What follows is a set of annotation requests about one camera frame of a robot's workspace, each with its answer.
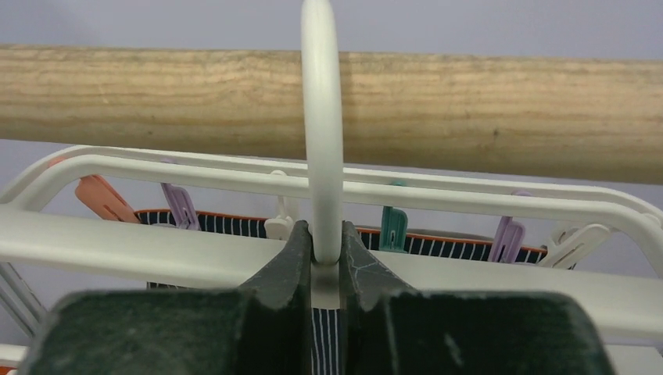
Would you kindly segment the orange clip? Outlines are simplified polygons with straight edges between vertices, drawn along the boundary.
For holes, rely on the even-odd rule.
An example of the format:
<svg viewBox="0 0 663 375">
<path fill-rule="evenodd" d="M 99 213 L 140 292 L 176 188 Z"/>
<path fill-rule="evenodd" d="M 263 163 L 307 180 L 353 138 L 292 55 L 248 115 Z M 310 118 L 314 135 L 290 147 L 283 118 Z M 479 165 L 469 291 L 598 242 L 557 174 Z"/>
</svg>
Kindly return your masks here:
<svg viewBox="0 0 663 375">
<path fill-rule="evenodd" d="M 98 174 L 81 177 L 74 194 L 81 203 L 103 220 L 141 222 L 121 195 Z"/>
</svg>

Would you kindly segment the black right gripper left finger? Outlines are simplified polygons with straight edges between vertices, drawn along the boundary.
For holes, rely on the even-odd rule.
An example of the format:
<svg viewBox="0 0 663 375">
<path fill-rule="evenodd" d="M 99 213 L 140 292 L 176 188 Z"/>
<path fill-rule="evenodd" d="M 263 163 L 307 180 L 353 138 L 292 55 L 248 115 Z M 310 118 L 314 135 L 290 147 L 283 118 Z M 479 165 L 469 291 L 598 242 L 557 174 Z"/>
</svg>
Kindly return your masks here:
<svg viewBox="0 0 663 375">
<path fill-rule="evenodd" d="M 47 315 L 21 374 L 308 374 L 308 223 L 229 289 L 94 291 Z"/>
</svg>

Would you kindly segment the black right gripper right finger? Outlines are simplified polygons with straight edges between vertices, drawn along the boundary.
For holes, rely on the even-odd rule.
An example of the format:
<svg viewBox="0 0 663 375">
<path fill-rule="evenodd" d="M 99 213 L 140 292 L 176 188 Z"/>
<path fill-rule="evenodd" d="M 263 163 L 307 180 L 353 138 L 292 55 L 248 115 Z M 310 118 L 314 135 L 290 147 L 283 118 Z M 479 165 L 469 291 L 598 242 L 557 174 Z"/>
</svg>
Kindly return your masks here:
<svg viewBox="0 0 663 375">
<path fill-rule="evenodd" d="M 612 374 L 584 310 L 539 291 L 420 291 L 342 225 L 346 374 Z"/>
</svg>

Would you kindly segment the white plastic clip hanger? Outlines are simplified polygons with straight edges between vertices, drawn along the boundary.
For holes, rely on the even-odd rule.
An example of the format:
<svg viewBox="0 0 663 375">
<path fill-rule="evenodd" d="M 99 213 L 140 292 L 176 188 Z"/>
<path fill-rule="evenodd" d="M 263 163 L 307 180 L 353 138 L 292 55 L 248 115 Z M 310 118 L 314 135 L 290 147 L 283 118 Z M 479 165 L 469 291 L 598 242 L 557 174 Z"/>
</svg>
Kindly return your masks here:
<svg viewBox="0 0 663 375">
<path fill-rule="evenodd" d="M 338 48 L 332 6 L 305 1 L 301 49 Z M 1 194 L 1 259 L 161 283 L 158 289 L 229 289 L 270 262 L 287 240 L 149 227 L 43 213 L 68 184 L 98 174 L 260 195 L 312 205 L 310 303 L 339 309 L 344 203 L 600 223 L 628 235 L 662 271 L 662 213 L 617 191 L 508 181 L 353 170 L 343 165 L 343 134 L 315 119 L 305 125 L 303 159 L 72 144 L 20 174 Z M 662 279 L 618 277 L 501 262 L 372 251 L 420 291 L 539 291 L 568 296 L 606 336 L 662 337 Z"/>
</svg>

